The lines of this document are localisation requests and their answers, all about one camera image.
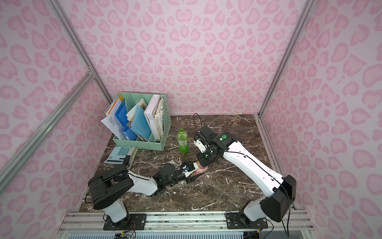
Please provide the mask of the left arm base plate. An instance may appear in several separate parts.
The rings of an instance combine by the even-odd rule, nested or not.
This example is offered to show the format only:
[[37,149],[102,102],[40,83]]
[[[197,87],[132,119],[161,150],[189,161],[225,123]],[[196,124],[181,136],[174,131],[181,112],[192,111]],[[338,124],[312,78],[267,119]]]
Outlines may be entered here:
[[127,217],[115,223],[111,217],[107,215],[103,217],[104,231],[130,231],[130,230],[144,230],[146,224],[146,214],[127,214]]

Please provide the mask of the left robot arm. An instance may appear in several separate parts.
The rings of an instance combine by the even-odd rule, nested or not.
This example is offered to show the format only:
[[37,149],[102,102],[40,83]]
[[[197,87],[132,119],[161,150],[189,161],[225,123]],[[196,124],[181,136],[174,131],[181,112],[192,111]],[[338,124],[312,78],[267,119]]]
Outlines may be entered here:
[[125,164],[117,164],[99,176],[88,181],[90,203],[95,210],[104,211],[104,231],[142,230],[146,215],[131,216],[121,197],[127,193],[140,193],[146,196],[158,196],[182,181],[192,182],[191,175],[199,169],[196,162],[182,164],[180,168],[167,163],[160,166],[153,177],[144,177],[128,170]]

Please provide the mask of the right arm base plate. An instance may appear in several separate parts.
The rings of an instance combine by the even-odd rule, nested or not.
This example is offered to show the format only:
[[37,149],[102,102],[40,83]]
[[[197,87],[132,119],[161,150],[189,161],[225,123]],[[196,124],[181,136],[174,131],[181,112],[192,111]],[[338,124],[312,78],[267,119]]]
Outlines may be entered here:
[[268,228],[266,218],[251,221],[243,213],[232,211],[226,211],[224,217],[228,229],[257,229],[261,231]]

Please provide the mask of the pink drink bottle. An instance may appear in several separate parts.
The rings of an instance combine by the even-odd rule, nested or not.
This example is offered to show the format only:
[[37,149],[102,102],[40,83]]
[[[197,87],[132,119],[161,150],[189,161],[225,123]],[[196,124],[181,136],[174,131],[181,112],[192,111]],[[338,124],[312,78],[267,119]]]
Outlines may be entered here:
[[196,175],[199,175],[199,174],[203,174],[205,173],[207,170],[208,170],[208,167],[203,167],[200,165],[199,162],[197,162],[197,166],[198,166],[198,169],[196,171],[193,172],[192,176],[196,176]]

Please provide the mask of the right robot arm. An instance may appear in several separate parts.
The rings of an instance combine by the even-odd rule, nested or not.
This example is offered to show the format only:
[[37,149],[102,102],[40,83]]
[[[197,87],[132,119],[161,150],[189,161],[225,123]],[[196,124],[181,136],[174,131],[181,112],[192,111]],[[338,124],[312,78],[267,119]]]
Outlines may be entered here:
[[205,168],[224,158],[244,172],[262,190],[264,196],[250,201],[240,214],[248,222],[271,219],[282,222],[296,196],[296,180],[283,176],[252,155],[240,141],[229,132],[216,134],[208,126],[200,128],[194,136],[194,144],[200,152],[198,162]]

